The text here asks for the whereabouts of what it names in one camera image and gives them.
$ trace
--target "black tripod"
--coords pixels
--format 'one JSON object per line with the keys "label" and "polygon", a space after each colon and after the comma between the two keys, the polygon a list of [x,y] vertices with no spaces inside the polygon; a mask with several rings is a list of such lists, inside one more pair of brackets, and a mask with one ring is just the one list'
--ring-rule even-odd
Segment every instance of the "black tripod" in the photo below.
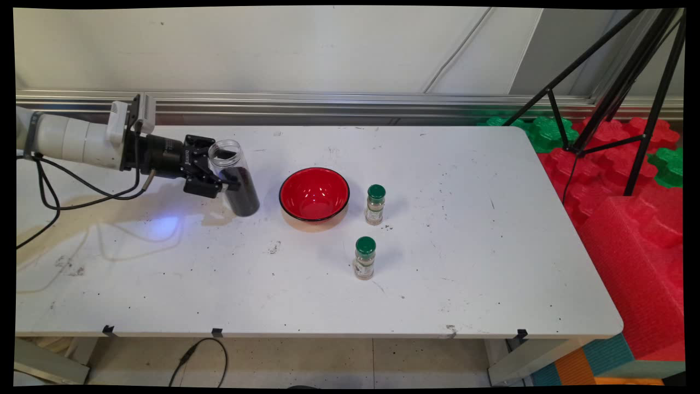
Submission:
{"label": "black tripod", "polygon": [[[581,56],[578,57],[573,63],[571,63],[560,75],[556,76],[551,82],[549,82],[532,100],[528,101],[515,115],[511,116],[503,125],[507,126],[512,124],[516,119],[518,119],[522,114],[524,114],[528,109],[530,109],[536,102],[538,102],[542,97],[547,95],[549,97],[549,102],[552,104],[552,111],[554,112],[554,118],[556,119],[556,124],[559,127],[559,132],[561,133],[561,141],[563,142],[563,149],[565,151],[571,151],[576,155],[576,159],[583,157],[586,154],[595,151],[602,151],[604,149],[618,147],[620,145],[628,144],[630,142],[641,141],[639,144],[639,149],[637,155],[634,159],[631,172],[629,173],[629,178],[627,180],[627,186],[624,190],[625,196],[631,196],[634,191],[634,185],[637,182],[637,176],[639,176],[639,170],[644,162],[644,155],[647,153],[647,148],[649,147],[649,142],[652,138],[652,133],[654,132],[654,127],[656,126],[657,119],[659,118],[659,112],[664,103],[664,98],[666,97],[666,92],[669,90],[669,85],[671,84],[671,78],[673,77],[673,71],[676,69],[678,63],[678,58],[680,57],[680,52],[683,49],[683,43],[685,42],[685,9],[680,16],[677,23],[669,29],[671,22],[674,17],[678,14],[679,8],[663,8],[656,20],[649,28],[642,41],[635,49],[632,56],[629,58],[625,64],[622,71],[619,73],[615,81],[612,83],[610,89],[605,94],[603,99],[599,102],[596,110],[591,116],[590,121],[586,127],[581,132],[581,135],[576,139],[573,144],[569,144],[566,138],[566,133],[564,132],[564,125],[561,122],[561,115],[559,114],[559,108],[557,107],[557,101],[554,99],[554,93],[552,89],[559,84],[564,78],[566,78],[573,70],[580,66],[586,59],[593,55],[601,46],[605,45],[611,38],[614,37],[620,30],[622,30],[627,24],[629,24],[637,15],[639,15],[643,10],[632,10],[627,16],[622,18],[610,31],[605,33],[596,43],[588,48]],[[659,83],[659,88],[657,90],[656,96],[654,97],[654,102],[652,104],[651,112],[649,113],[649,119],[647,120],[647,125],[644,129],[642,135],[637,135],[635,137],[626,138],[624,140],[611,142],[610,144],[601,145],[592,149],[586,150],[586,145],[590,141],[593,134],[596,132],[598,125],[603,120],[607,118],[608,121],[613,119],[615,113],[619,109],[622,101],[624,100],[627,93],[630,91],[632,84],[637,79],[639,74],[644,70],[646,65],[649,63],[651,58],[654,56],[656,51],[661,46],[662,42],[666,37],[673,31],[673,28],[678,25],[678,32],[675,34],[675,41],[673,42],[673,47],[671,53],[666,61],[666,68],[661,76],[661,82]]]}

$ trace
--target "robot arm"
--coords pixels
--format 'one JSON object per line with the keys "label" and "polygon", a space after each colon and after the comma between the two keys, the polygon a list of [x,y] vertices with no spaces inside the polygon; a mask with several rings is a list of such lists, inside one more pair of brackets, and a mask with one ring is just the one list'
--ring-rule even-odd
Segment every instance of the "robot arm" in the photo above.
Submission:
{"label": "robot arm", "polygon": [[180,142],[151,134],[155,100],[148,95],[143,99],[137,95],[131,104],[113,102],[106,125],[22,107],[16,107],[16,114],[17,149],[24,150],[27,158],[40,153],[119,171],[138,167],[136,171],[148,174],[154,170],[158,177],[186,178],[186,193],[209,198],[216,197],[222,183],[229,183],[209,169],[207,152],[213,139],[187,135]]}

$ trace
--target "black cable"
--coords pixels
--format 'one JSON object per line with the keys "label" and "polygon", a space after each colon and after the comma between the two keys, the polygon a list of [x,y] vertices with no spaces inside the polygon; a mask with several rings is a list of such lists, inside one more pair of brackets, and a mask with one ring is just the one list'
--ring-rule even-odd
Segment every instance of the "black cable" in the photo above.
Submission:
{"label": "black cable", "polygon": [[571,175],[569,175],[569,180],[566,181],[566,186],[564,187],[564,193],[561,196],[561,204],[564,205],[564,202],[566,201],[566,190],[568,189],[568,184],[571,183],[571,178],[573,178],[573,172],[576,171],[576,162],[578,161],[578,154],[576,154],[576,158],[573,159],[573,168],[571,168]]}
{"label": "black cable", "polygon": [[[116,194],[109,194],[105,191],[102,191],[102,190],[98,189],[97,187],[91,185],[89,182],[85,181],[83,178],[80,178],[78,175],[75,175],[74,173],[72,173],[72,171],[68,170],[67,168],[65,168],[59,164],[56,164],[50,160],[45,159],[43,157],[43,155],[41,155],[41,154],[34,154],[31,157],[31,159],[36,163],[36,171],[37,171],[38,180],[39,180],[39,194],[41,195],[41,202],[47,208],[55,210],[56,215],[54,216],[53,220],[48,225],[43,227],[41,230],[39,230],[33,236],[29,237],[29,239],[27,239],[26,241],[17,245],[17,250],[19,250],[21,247],[25,246],[27,243],[31,242],[37,236],[41,235],[44,231],[46,231],[46,229],[51,227],[58,220],[58,217],[60,216],[60,212],[63,210],[75,210],[78,208],[84,208],[84,207],[87,207],[90,205],[95,205],[95,204],[98,204],[98,203],[101,203],[101,202],[104,202],[107,200],[111,200],[111,199],[131,200],[131,199],[136,198],[136,197],[140,196],[141,194],[143,194],[146,191],[145,187],[131,196],[122,197],[124,194],[129,193],[129,192],[133,191],[134,189],[136,189],[139,186],[139,183],[141,181],[141,178],[140,178],[141,175],[139,172],[139,134],[140,133],[135,133],[135,134],[136,135],[134,138],[134,155],[135,155],[135,162],[136,163],[134,166],[134,170],[136,171],[136,179],[134,181],[134,186],[130,187],[127,190],[120,191],[119,193],[116,193]],[[23,155],[17,155],[16,157],[17,157],[17,160],[20,160],[21,158],[25,158]],[[68,175],[72,176],[73,178],[75,178],[76,180],[78,180],[80,183],[84,184],[85,186],[91,188],[92,190],[94,190],[94,191],[96,191],[96,192],[98,192],[106,197],[100,198],[99,200],[91,201],[89,203],[70,205],[68,207],[61,207],[60,202],[58,200],[58,196],[56,195],[56,192],[53,190],[51,183],[48,181],[48,177],[46,177],[46,173],[44,172],[43,167],[41,166],[41,162],[50,164],[50,165],[58,168],[59,170],[65,172],[66,174],[68,174]],[[49,192],[51,193],[51,196],[53,197],[55,205],[51,205],[48,203],[48,201],[46,201],[46,193],[45,193],[44,187],[43,187],[44,182],[46,182],[46,186],[48,186]]]}
{"label": "black cable", "polygon": [[121,197],[121,196],[123,196],[124,194],[129,193],[129,192],[133,191],[134,189],[136,189],[136,188],[139,186],[139,183],[140,183],[140,181],[141,181],[140,172],[139,172],[139,134],[138,134],[138,133],[136,133],[136,136],[135,136],[135,138],[134,138],[134,155],[136,156],[136,157],[135,157],[135,162],[136,162],[136,164],[135,164],[135,166],[134,166],[134,170],[136,171],[136,179],[134,180],[134,186],[128,188],[127,190],[120,191],[119,193],[116,193],[116,194],[109,194],[109,193],[106,193],[105,191],[102,191],[102,190],[98,189],[98,188],[95,187],[95,186],[92,186],[90,183],[88,183],[88,182],[85,181],[84,179],[80,178],[78,175],[73,174],[73,173],[72,173],[70,170],[68,170],[67,168],[64,168],[64,167],[62,167],[62,166],[60,166],[60,165],[58,165],[58,164],[56,164],[56,163],[53,163],[52,161],[46,160],[46,159],[44,159],[43,157],[35,158],[35,160],[40,160],[40,161],[43,161],[44,163],[48,163],[48,164],[53,165],[54,167],[58,168],[59,170],[64,171],[66,174],[71,175],[73,178],[77,179],[80,183],[84,184],[85,186],[87,186],[87,187],[91,188],[92,190],[95,190],[95,191],[97,191],[98,193],[100,193],[100,194],[106,196],[105,198],[100,198],[100,199],[95,200],[95,201],[90,201],[89,203],[83,203],[83,204],[78,204],[78,205],[70,205],[70,206],[68,206],[68,207],[63,207],[63,208],[61,208],[61,207],[58,207],[58,206],[50,205],[50,204],[46,201],[46,196],[45,196],[45,193],[44,193],[44,190],[43,190],[43,182],[40,181],[40,182],[39,182],[39,193],[40,193],[40,195],[41,195],[41,201],[42,201],[42,203],[44,204],[44,206],[46,206],[47,208],[49,208],[49,209],[51,209],[51,210],[76,210],[76,209],[78,209],[78,208],[89,207],[89,206],[91,206],[91,205],[95,205],[95,204],[98,204],[98,203],[102,203],[102,202],[107,201],[107,200],[112,200],[112,199],[117,199],[117,200],[131,200],[131,199],[133,199],[133,198],[136,198],[136,197],[140,196],[141,194],[143,194],[143,193],[145,192],[145,190],[142,189],[142,190],[140,190],[139,192],[137,192],[137,193],[135,193],[135,194],[133,194],[133,195],[131,195],[131,196],[128,196],[128,197]]}
{"label": "black cable", "polygon": [[172,387],[173,385],[173,380],[175,379],[175,375],[177,375],[177,372],[180,370],[180,367],[182,367],[184,364],[187,363],[187,361],[190,359],[190,356],[197,350],[197,346],[199,346],[200,343],[203,341],[215,341],[219,346],[221,346],[221,349],[223,350],[223,355],[224,355],[224,360],[225,364],[223,366],[223,374],[221,374],[221,380],[219,381],[219,384],[217,388],[221,387],[221,384],[223,383],[223,379],[226,377],[226,370],[228,369],[228,353],[226,353],[226,347],[218,340],[214,338],[204,338],[200,339],[196,344],[192,345],[182,356],[180,359],[180,363],[178,364],[177,368],[175,368],[175,372],[173,372],[173,376],[170,377],[170,383],[168,383],[168,387]]}
{"label": "black cable", "polygon": [[[19,160],[20,158],[24,158],[24,156],[17,156],[17,159]],[[36,163],[36,172],[39,177],[39,184],[41,184],[42,180],[46,182],[46,186],[48,186],[48,190],[51,192],[51,196],[53,196],[54,203],[56,204],[57,207],[60,208],[60,202],[58,201],[58,196],[56,196],[56,192],[53,191],[53,187],[51,187],[51,183],[48,181],[48,178],[46,177],[46,174],[43,171],[43,168],[41,167],[41,164],[38,161],[35,161]],[[53,220],[49,222],[46,226],[44,226],[43,229],[39,230],[37,233],[35,233],[33,236],[29,237],[26,239],[25,242],[20,243],[17,245],[17,250],[19,250],[22,246],[26,245],[27,243],[30,243],[33,239],[41,235],[46,229],[49,227],[53,226],[53,224],[58,220],[58,217],[61,215],[61,210],[58,209],[56,210],[56,215],[53,217]]]}
{"label": "black cable", "polygon": [[45,158],[40,158],[39,160],[40,160],[40,161],[43,161],[44,163],[50,164],[50,165],[52,165],[52,166],[58,168],[59,170],[61,170],[61,171],[65,172],[66,174],[72,176],[75,180],[77,180],[77,181],[80,182],[81,184],[84,184],[85,186],[87,186],[87,187],[89,187],[90,189],[96,191],[97,193],[100,193],[100,194],[103,195],[103,196],[108,196],[108,197],[109,197],[109,196],[113,196],[113,198],[114,198],[115,200],[131,200],[132,198],[134,198],[133,196],[118,197],[118,193],[117,193],[117,194],[109,194],[109,193],[107,193],[106,191],[100,190],[100,189],[98,189],[97,187],[91,185],[88,181],[84,180],[83,178],[81,178],[81,177],[79,177],[78,175],[76,175],[74,172],[70,171],[68,168],[65,168],[64,166],[62,166],[62,165],[60,165],[60,164],[58,164],[58,163],[55,163],[55,162],[50,161],[50,160],[47,160],[47,159],[45,159]]}

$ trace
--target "tile floor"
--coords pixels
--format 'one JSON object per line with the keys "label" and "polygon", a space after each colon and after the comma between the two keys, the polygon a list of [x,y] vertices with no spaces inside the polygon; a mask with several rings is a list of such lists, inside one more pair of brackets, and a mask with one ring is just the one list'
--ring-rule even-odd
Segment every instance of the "tile floor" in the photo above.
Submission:
{"label": "tile floor", "polygon": [[[88,384],[166,386],[179,358],[198,339],[105,338],[90,359]],[[229,365],[222,387],[488,387],[486,348],[467,339],[224,338]],[[202,342],[173,386],[213,387],[223,351]]]}

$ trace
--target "clear plastic jar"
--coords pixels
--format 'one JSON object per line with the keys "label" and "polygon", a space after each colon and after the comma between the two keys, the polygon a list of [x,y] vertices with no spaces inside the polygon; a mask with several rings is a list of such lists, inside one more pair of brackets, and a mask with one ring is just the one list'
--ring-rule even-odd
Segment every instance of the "clear plastic jar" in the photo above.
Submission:
{"label": "clear plastic jar", "polygon": [[359,279],[367,280],[375,274],[375,250],[377,244],[370,237],[361,237],[355,242],[353,270]]}
{"label": "clear plastic jar", "polygon": [[211,170],[227,183],[225,195],[237,216],[250,216],[258,211],[260,201],[241,145],[222,140],[209,147]]}
{"label": "clear plastic jar", "polygon": [[367,189],[367,209],[365,210],[367,223],[376,226],[384,219],[385,195],[386,190],[379,184],[373,184]]}

